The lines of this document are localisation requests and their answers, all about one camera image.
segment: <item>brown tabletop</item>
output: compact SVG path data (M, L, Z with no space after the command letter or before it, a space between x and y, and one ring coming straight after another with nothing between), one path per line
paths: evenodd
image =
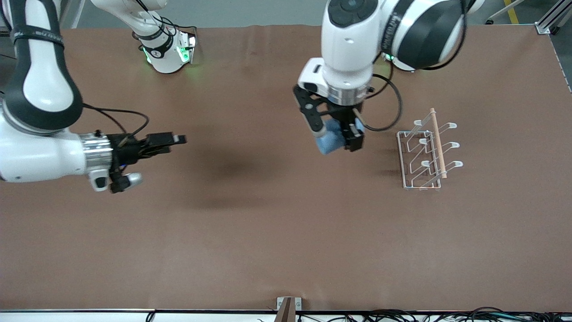
M145 63L130 32L66 31L87 103L130 108L189 143L144 160L145 183L0 184L1 308L572 311L572 98L548 36L472 26L436 72L396 72L404 115L355 153L321 155L291 87L320 29L199 30L200 64ZM387 67L378 68L387 72ZM402 188L395 131L430 108L464 161L440 192ZM393 117L391 91L368 101ZM129 128L140 120L125 119ZM76 132L117 132L85 111Z

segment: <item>wooden dowel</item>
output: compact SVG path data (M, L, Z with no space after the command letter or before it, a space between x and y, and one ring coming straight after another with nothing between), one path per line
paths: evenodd
M439 168L438 173L442 173L441 178L447 179L447 169L445 169L445 158L443 156L443 147L441 146L441 136L439 135L439 125L437 124L437 116L435 109L430 109L431 118L433 119L433 135L435 135L435 144L437 145L437 157L439 158Z

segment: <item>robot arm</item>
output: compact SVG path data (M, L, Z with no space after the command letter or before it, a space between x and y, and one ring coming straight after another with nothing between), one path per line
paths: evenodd
M330 0L321 33L322 57L308 61L294 94L320 152L363 145L361 112L379 52L414 69L428 68L451 53L464 14L483 0ZM327 110L319 112L325 103ZM322 120L330 115L332 119Z
M185 136L75 134L68 127L81 116L83 102L63 56L57 5L52 0L3 0L17 56L14 75L0 101L0 180L36 182L87 175L96 191L113 193L141 182L123 175L127 164L170 152Z
M190 63L196 35L163 23L155 10L163 9L168 0L92 0L101 10L127 24L143 44L147 62L160 73L173 73Z

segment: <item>blue object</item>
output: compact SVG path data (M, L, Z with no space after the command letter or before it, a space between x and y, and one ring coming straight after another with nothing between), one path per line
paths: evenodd
M363 124L355 119L356 128L364 131ZM321 138L316 138L316 145L323 155L336 151L345 145L344 136L341 134L340 123L335 119L324 122L326 133Z

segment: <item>wooden stick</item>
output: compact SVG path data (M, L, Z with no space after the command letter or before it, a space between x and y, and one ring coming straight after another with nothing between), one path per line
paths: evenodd
M435 135L435 144L437 145L437 157L439 158L439 173L442 173L441 178L447 179L447 169L445 169L445 158L443 157L443 146L441 146L441 136L439 134L439 125L437 124L437 116L435 113L435 109L431 108L430 110L431 118L433 119L433 128Z

